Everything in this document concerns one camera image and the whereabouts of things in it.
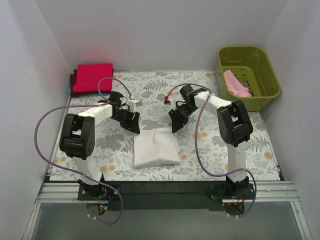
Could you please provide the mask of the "white t shirt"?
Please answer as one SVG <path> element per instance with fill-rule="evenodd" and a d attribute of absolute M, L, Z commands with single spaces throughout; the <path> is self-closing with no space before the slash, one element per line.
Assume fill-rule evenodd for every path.
<path fill-rule="evenodd" d="M 179 165 L 180 147 L 170 127 L 141 130 L 133 139 L 135 168 Z"/>

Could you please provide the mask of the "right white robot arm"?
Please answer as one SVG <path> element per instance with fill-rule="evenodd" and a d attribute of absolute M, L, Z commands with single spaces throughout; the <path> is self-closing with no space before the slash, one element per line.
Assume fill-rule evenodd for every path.
<path fill-rule="evenodd" d="M 223 174 L 225 181 L 214 187 L 213 194 L 219 197 L 237 197 L 249 188 L 246 166 L 246 150 L 253 133 L 253 126 L 245 104 L 228 101 L 215 96 L 207 87 L 193 83 L 182 83 L 179 93 L 182 101 L 177 101 L 169 111 L 171 131 L 176 133 L 189 121 L 196 110 L 207 111 L 217 117 L 219 133 L 227 146 L 228 170 Z"/>

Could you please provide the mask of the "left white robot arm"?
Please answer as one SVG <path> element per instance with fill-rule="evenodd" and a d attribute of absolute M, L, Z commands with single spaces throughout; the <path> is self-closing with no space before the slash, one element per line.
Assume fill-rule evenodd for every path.
<path fill-rule="evenodd" d="M 75 163 L 77 171 L 84 174 L 77 182 L 95 200 L 103 199 L 107 194 L 106 187 L 97 183 L 103 174 L 93 158 L 96 126 L 110 118 L 127 131 L 140 133 L 140 114 L 136 107 L 142 103 L 137 99 L 122 103 L 123 97 L 121 93 L 112 91 L 109 98 L 100 100 L 97 106 L 78 114 L 68 113 L 64 118 L 59 148 Z"/>

